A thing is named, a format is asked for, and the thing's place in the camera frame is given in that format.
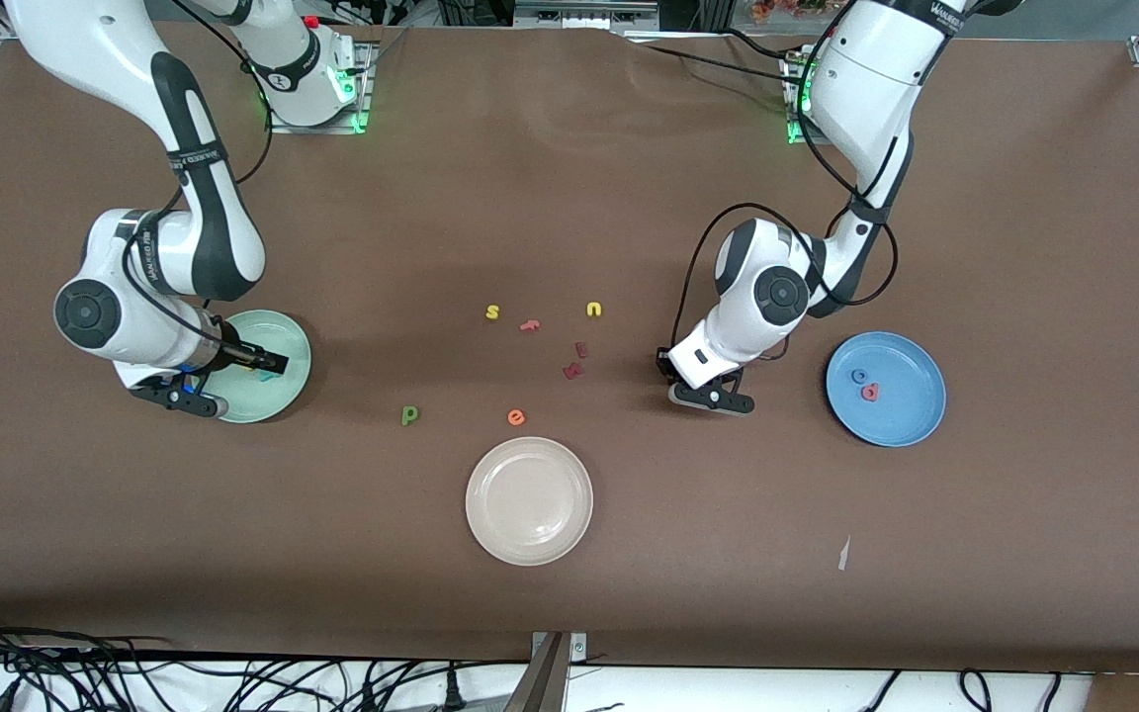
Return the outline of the green plate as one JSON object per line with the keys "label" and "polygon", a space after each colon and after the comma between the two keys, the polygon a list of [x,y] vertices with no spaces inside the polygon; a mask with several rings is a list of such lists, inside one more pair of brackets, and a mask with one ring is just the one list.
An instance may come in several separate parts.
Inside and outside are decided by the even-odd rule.
{"label": "green plate", "polygon": [[267,351],[288,357],[288,369],[281,377],[259,383],[249,379],[249,371],[226,368],[213,373],[205,392],[227,400],[227,414],[219,419],[247,424],[272,418],[296,401],[308,384],[311,370],[311,347],[302,326],[278,311],[237,312],[228,319],[240,338],[267,347]]}

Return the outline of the brown table cover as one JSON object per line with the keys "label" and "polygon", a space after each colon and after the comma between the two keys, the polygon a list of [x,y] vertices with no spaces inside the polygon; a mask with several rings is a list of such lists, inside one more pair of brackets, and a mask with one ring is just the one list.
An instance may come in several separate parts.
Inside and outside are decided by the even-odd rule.
{"label": "brown table cover", "polygon": [[[148,128],[5,44],[0,625],[399,658],[523,658],[575,628],[609,664],[1139,672],[1124,46],[949,46],[913,112],[895,280],[801,325],[731,416],[674,406],[653,365],[700,231],[759,202],[818,234],[845,202],[763,80],[598,31],[413,28],[367,133],[267,147],[226,46],[159,32],[233,165],[267,154],[241,186],[267,275],[224,311],[297,318],[310,380],[226,424],[136,400],[63,341],[54,294],[95,218],[175,181]],[[871,330],[943,373],[912,447],[828,406],[831,353]],[[570,447],[595,491],[539,567],[493,558],[465,512],[481,456],[525,436]]]}

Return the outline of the beige plate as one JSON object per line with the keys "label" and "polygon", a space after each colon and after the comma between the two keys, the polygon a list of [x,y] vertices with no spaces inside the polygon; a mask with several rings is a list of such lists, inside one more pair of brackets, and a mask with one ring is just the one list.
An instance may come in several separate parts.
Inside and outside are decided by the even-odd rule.
{"label": "beige plate", "polygon": [[595,491],[584,464],[550,437],[514,437],[481,456],[466,486],[472,537],[493,558],[539,567],[585,535]]}

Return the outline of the blue plate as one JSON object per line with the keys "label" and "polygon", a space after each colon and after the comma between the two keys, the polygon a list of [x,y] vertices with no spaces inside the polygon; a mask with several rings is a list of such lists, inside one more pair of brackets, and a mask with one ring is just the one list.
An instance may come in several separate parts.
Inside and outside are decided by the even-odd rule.
{"label": "blue plate", "polygon": [[[860,396],[851,370],[863,369],[880,384],[880,399]],[[857,334],[831,353],[826,398],[842,427],[859,440],[887,449],[912,447],[935,432],[947,411],[943,373],[913,339],[887,330]]]}

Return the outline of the grey equipment box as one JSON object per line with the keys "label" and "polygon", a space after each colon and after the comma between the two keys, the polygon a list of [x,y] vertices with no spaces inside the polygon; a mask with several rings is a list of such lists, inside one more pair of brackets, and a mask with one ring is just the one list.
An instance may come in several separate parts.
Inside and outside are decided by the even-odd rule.
{"label": "grey equipment box", "polygon": [[658,0],[514,0],[514,28],[658,32]]}

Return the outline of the artificial flowers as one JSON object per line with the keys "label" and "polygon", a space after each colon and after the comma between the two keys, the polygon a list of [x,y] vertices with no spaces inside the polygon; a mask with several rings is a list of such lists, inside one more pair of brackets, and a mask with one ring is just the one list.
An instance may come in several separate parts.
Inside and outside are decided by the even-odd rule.
{"label": "artificial flowers", "polygon": [[836,9],[839,0],[749,0],[749,16],[757,24],[775,17],[805,21]]}

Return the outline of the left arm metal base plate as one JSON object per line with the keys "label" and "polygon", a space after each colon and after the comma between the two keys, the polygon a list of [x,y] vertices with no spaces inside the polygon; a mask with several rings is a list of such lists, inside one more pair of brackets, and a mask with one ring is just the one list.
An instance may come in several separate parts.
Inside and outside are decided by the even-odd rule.
{"label": "left arm metal base plate", "polygon": [[805,141],[805,130],[803,128],[803,118],[805,114],[810,111],[810,87],[811,81],[803,80],[803,72],[806,67],[808,60],[811,52],[816,49],[814,44],[803,44],[797,46],[797,48],[792,48],[785,50],[781,54],[781,58],[778,59],[779,69],[781,69],[782,77],[792,77],[792,80],[801,80],[801,84],[787,84],[785,85],[785,105],[786,105],[786,116],[787,116],[787,136],[790,144],[796,144],[796,141]]}

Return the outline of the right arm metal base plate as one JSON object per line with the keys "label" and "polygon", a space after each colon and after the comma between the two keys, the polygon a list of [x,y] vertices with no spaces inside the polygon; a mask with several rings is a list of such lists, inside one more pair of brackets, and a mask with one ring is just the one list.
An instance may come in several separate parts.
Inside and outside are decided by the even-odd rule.
{"label": "right arm metal base plate", "polygon": [[276,134],[364,134],[372,108],[379,46],[357,44],[330,28],[313,28],[313,68],[268,69],[261,77]]}

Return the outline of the metal table edge bracket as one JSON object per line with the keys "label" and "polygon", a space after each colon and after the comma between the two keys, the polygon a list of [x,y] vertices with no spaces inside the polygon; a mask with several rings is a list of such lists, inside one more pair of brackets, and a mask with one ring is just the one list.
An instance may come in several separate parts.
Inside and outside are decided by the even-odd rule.
{"label": "metal table edge bracket", "polygon": [[532,660],[503,712],[564,712],[570,666],[585,662],[585,632],[534,632]]}

